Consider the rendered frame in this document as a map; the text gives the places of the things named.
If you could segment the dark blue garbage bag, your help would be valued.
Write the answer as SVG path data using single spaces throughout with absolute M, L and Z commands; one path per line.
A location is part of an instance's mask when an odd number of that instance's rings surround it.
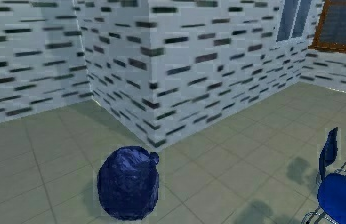
M 112 152 L 97 174 L 97 191 L 103 210 L 121 221 L 147 217 L 158 201 L 159 155 L 141 146 L 124 146 Z

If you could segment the white framed window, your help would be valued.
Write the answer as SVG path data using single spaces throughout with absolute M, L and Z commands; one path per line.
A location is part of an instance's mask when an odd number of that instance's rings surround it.
M 282 14 L 277 34 L 277 42 L 301 38 L 312 0 L 282 0 Z

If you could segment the brown framed window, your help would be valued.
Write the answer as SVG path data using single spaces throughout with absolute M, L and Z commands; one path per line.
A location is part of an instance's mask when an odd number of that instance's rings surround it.
M 346 0 L 325 0 L 309 48 L 346 53 Z

